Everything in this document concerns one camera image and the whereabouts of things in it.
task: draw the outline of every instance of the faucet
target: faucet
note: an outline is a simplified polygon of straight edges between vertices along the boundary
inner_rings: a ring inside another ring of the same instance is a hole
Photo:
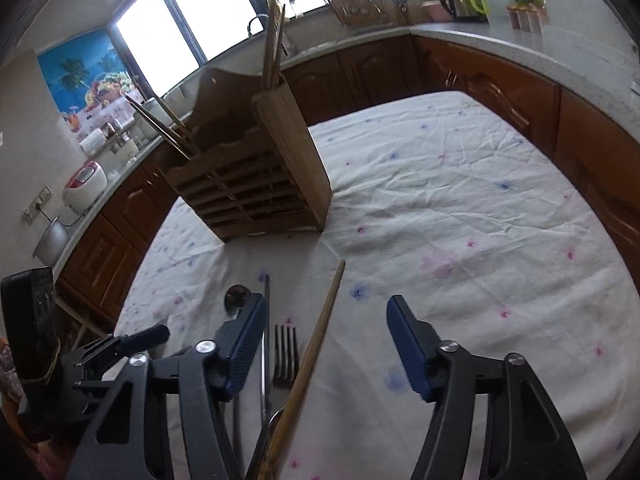
[[[249,20],[249,24],[246,26],[246,31],[249,33],[249,38],[252,38],[254,36],[254,34],[251,32],[251,24],[254,22],[254,20],[256,20],[257,18],[268,18],[269,15],[268,14],[257,14],[256,16],[252,17]]]

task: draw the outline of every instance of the countertop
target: countertop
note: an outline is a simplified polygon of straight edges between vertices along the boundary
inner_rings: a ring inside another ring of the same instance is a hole
[[[554,27],[545,27],[544,30],[544,35],[540,36],[487,23],[425,23],[384,28],[307,49],[284,60],[282,69],[387,38],[412,35],[449,41],[503,57],[546,76],[599,108],[640,142],[640,96],[630,89],[635,79],[640,80],[640,64],[613,48],[577,34]],[[54,266],[55,279],[86,229],[118,186],[160,142],[162,138],[158,137],[146,145],[136,159],[109,183],[104,194],[74,227],[71,240]]]
[[[118,176],[111,180],[107,189],[104,190],[104,193],[100,195],[98,200],[91,206],[89,211],[85,213],[85,215],[78,220],[78,223],[75,224],[72,228],[69,228],[70,240],[65,246],[65,250],[60,254],[56,264],[53,266],[53,279],[57,280],[60,272],[62,272],[63,267],[66,264],[66,261],[71,256],[71,253],[76,248],[76,245],[84,235],[84,232],[88,229],[91,222],[95,220],[100,213],[103,206],[109,201],[109,199],[113,196],[116,190],[120,187],[127,177],[133,173],[133,171],[145,160],[153,150],[155,150],[160,143],[164,139],[162,137],[156,137],[151,142],[149,142],[146,146],[144,146],[139,152],[138,156],[126,164],[121,170]]]

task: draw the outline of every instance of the table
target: table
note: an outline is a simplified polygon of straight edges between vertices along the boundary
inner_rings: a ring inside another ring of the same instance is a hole
[[[432,406],[408,385],[386,328],[403,294],[471,353],[523,354],[565,421],[590,479],[640,430],[640,300],[615,246],[571,183],[531,143],[460,92],[413,97],[313,126],[334,198],[322,234],[222,244],[178,200],[132,285],[116,333],[165,323],[172,354],[226,319],[226,289],[261,292],[271,323],[309,340],[338,259],[347,268],[283,479],[409,478]],[[245,463],[260,425],[259,359],[242,391]],[[186,475],[177,403],[170,431]],[[477,477],[479,397],[466,478]]]

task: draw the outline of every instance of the rice cooker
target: rice cooker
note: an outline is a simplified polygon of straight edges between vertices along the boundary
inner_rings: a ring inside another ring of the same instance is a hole
[[[98,197],[107,189],[107,177],[104,170],[94,160],[74,173],[62,190],[62,200],[75,213],[81,215],[87,211]]]

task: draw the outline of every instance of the wall switch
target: wall switch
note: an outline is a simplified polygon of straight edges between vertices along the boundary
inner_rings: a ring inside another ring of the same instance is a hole
[[[38,208],[43,208],[44,205],[51,199],[51,190],[45,186],[38,193],[38,196],[29,204],[29,207],[22,212],[22,218],[27,224],[33,224],[33,221],[38,217],[40,211]]]

